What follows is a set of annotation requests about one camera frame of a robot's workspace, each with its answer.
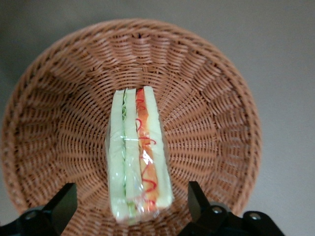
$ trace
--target gray background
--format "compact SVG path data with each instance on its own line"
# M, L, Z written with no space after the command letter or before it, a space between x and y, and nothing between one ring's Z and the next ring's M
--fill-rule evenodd
M0 118L26 67L57 39L101 21L152 18L216 45L240 70L262 123L260 175L247 210L286 235L314 235L315 1L0 1ZM2 181L0 222L17 216Z

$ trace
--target basket rim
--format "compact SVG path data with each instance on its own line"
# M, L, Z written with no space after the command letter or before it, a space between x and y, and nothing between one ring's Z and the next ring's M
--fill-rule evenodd
M53 60L61 58L63 56L62 51L66 49L69 45L75 44L77 42L88 41L91 37L97 34L105 33L110 35L117 31L124 31L129 29L132 31L134 27L140 27L143 30L150 30L152 32L158 32L161 36L167 36L173 40L177 40L188 44L191 48L198 50L198 52L208 59L220 58L219 67L226 75L231 75L235 80L231 81L235 90L242 96L242 102L244 105L245 112L247 113L250 127L250 152L251 156L256 156L257 158L251 158L248 168L248 176L245 178L243 185L251 186L251 188L244 189L242 187L242 192L240 197L235 203L233 210L237 215L241 214L241 211L249 201L249 196L254 189L256 179L259 174L260 157L261 157L261 129L260 121L258 117L258 111L248 88L246 81L242 78L240 72L236 69L235 65L223 55L214 45L209 43L207 40L198 36L197 34L183 29L177 25L162 22L158 20L149 20L141 18L131 18L131 19L118 19L100 22L85 28L79 29L72 32L63 38L59 39L46 50L44 50L25 70L23 75L20 77L14 92L7 103L3 121L2 121L2 135L1 135L1 162L3 165L3 176L6 189L9 193L9 197L13 202L14 206L22 212L27 208L26 203L21 203L19 199L24 199L24 194L19 188L20 181L16 172L14 170L14 160L7 159L8 152L12 150L12 145L14 145L14 130L17 127L17 122L19 115L22 113L26 98L31 92L33 83L36 83L41 75L45 72L47 67L50 67Z

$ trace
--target plastic wrap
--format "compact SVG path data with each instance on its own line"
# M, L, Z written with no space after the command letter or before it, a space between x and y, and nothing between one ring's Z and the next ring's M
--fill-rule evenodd
M118 222L150 219L171 205L166 147L153 89L116 91L106 156L110 206Z

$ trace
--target woven basket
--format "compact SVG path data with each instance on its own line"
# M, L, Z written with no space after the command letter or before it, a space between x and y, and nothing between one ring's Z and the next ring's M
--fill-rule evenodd
M155 220L127 227L109 208L104 139L115 90L145 85L164 123L175 201ZM72 33L28 67L5 111L1 157L20 212L77 184L79 206L65 236L169 236L191 220L189 180L240 214L260 145L251 93L217 48L175 25L131 19Z

